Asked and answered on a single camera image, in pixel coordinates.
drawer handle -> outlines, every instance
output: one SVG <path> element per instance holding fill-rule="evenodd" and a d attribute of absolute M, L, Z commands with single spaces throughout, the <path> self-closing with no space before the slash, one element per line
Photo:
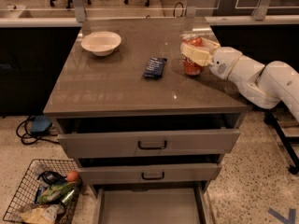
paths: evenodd
<path fill-rule="evenodd" d="M 167 148 L 167 141 L 164 140 L 164 143 L 161 147 L 142 147 L 142 142 L 138 141 L 138 147 L 142 150 L 160 150 L 160 149 L 166 149 Z"/>
<path fill-rule="evenodd" d="M 144 173 L 141 174 L 143 180 L 151 181 L 151 180 L 161 180 L 164 178 L 164 172 L 161 173 L 161 176 L 158 177 L 146 177 Z"/>

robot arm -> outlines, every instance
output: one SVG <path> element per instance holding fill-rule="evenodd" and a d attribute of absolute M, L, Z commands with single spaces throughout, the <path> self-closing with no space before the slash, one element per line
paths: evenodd
<path fill-rule="evenodd" d="M 233 48 L 208 47 L 210 57 L 197 63 L 208 66 L 215 76 L 232 81 L 245 98 L 261 108 L 271 109 L 282 101 L 299 121 L 299 74 L 293 68 L 283 62 L 264 65 Z M 206 54 L 204 49 L 193 51 L 203 52 Z"/>

wire crate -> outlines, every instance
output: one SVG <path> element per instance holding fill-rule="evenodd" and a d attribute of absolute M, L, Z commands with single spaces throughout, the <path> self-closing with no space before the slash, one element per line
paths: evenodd
<path fill-rule="evenodd" d="M 28 203 L 34 203 L 36 198 L 36 192 L 39 188 L 39 182 L 37 176 L 34 173 L 34 167 L 37 164 L 47 166 L 48 170 L 59 173 L 60 175 L 67 175 L 69 171 L 76 170 L 78 167 L 72 160 L 32 160 L 30 163 L 21 183 L 18 186 L 16 193 L 14 194 L 10 205 L 3 217 L 4 221 L 10 221 L 14 223 L 22 223 L 19 215 L 16 215 L 18 209 L 25 206 Z M 56 223 L 69 224 L 72 222 L 73 215 L 75 213 L 78 196 L 72 200 L 72 203 L 65 210 L 64 217 Z"/>

white bowl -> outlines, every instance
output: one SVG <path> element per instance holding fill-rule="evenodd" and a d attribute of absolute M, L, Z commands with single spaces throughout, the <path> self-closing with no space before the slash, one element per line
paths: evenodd
<path fill-rule="evenodd" d="M 86 35 L 81 46 L 96 56 L 107 56 L 121 43 L 121 37 L 111 32 L 97 32 Z"/>

red can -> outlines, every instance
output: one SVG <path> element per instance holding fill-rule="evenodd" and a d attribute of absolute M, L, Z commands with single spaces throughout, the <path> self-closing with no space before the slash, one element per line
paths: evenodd
<path fill-rule="evenodd" d="M 199 35 L 184 35 L 183 43 L 191 44 L 195 47 L 201 47 L 203 40 Z M 194 63 L 188 57 L 182 55 L 185 73 L 189 76 L 197 76 L 204 71 L 204 67 Z"/>

